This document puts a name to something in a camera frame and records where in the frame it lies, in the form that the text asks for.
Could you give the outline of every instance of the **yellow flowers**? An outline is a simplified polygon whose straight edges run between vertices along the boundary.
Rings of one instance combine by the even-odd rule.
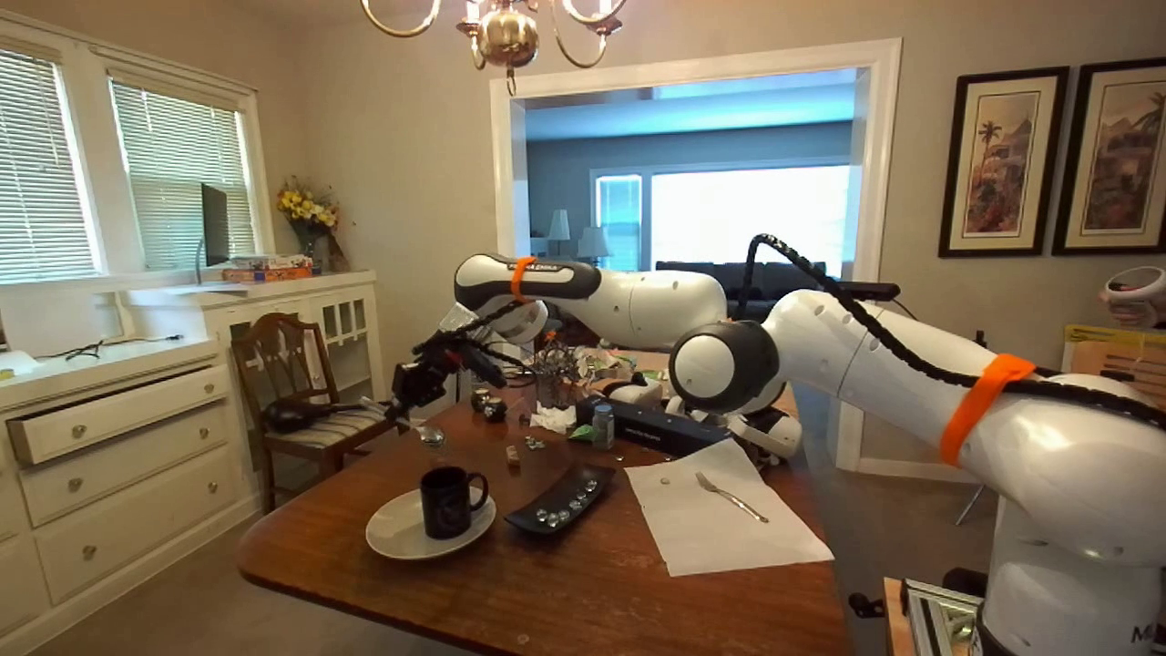
[[[327,231],[339,225],[336,199],[327,193],[314,193],[309,185],[298,185],[298,178],[285,181],[279,205],[292,221],[319,221],[319,225],[327,225]]]

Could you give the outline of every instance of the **chandelier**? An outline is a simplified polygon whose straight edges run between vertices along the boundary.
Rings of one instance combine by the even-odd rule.
[[[360,0],[364,17],[398,40],[412,40],[422,38],[439,16],[443,16],[443,0],[429,0],[429,11],[419,24],[390,24],[373,11],[377,0]],[[569,52],[569,44],[563,40],[563,34],[555,34],[559,52],[575,67],[575,68],[591,68],[604,57],[608,52],[608,38],[624,24],[617,16],[624,11],[628,0],[597,0],[597,7],[591,16],[583,16],[575,7],[575,0],[552,0],[552,22],[559,24],[559,11],[569,16],[574,22],[581,22],[586,34],[593,34],[597,46],[591,57],[581,57]],[[486,67],[502,67],[509,84],[515,84],[515,68],[528,67],[540,52],[540,0],[468,0],[468,17],[460,22],[460,30],[469,38],[469,57],[477,68]]]

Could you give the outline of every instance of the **coffee mug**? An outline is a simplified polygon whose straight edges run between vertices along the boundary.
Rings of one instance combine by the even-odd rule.
[[[422,517],[429,538],[462,534],[474,509],[489,498],[489,482],[477,470],[435,468],[422,475]]]

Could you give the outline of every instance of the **white plate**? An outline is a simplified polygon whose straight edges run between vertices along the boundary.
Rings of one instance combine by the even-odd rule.
[[[427,517],[422,517],[422,497],[412,489],[390,502],[382,502],[370,525],[364,525],[364,542],[393,561],[429,561],[429,556],[444,556],[457,555],[462,548],[469,548],[474,538],[480,538],[492,525],[497,525],[497,498],[489,497],[474,517],[469,530],[462,534],[453,538],[429,538],[427,534]]]

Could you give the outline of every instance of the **picture frame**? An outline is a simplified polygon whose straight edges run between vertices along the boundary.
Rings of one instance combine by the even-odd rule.
[[[1053,255],[1166,247],[1166,57],[1084,67]]]
[[[1068,67],[954,81],[939,259],[1038,255]]]

